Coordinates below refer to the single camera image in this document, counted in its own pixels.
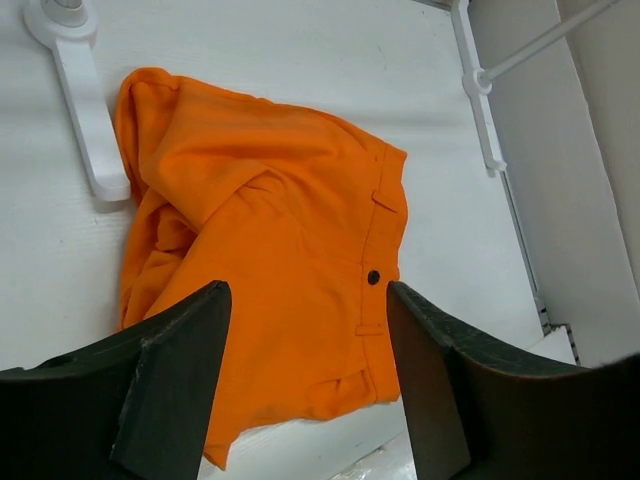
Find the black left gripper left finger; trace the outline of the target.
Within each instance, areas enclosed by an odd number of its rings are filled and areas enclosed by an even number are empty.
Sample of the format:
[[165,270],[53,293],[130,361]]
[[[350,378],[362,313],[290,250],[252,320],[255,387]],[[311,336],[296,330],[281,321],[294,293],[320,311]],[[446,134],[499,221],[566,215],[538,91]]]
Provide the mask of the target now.
[[232,297],[215,281],[130,328],[1,374],[5,479],[193,479]]

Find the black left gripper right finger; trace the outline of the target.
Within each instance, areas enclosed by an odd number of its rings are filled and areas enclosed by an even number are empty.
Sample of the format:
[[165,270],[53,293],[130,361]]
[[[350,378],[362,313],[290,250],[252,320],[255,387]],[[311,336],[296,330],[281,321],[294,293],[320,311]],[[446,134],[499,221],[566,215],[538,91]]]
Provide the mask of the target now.
[[387,289],[387,319],[421,479],[635,479],[639,359],[544,358]]

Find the orange trousers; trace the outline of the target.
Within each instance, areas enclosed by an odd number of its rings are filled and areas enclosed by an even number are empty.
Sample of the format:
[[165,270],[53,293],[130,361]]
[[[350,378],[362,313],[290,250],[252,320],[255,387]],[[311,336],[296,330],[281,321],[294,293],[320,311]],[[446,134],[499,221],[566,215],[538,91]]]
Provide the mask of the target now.
[[231,290],[211,463],[247,430],[397,400],[386,289],[408,220],[402,150],[159,68],[123,81],[115,133],[137,205],[122,326],[214,280]]

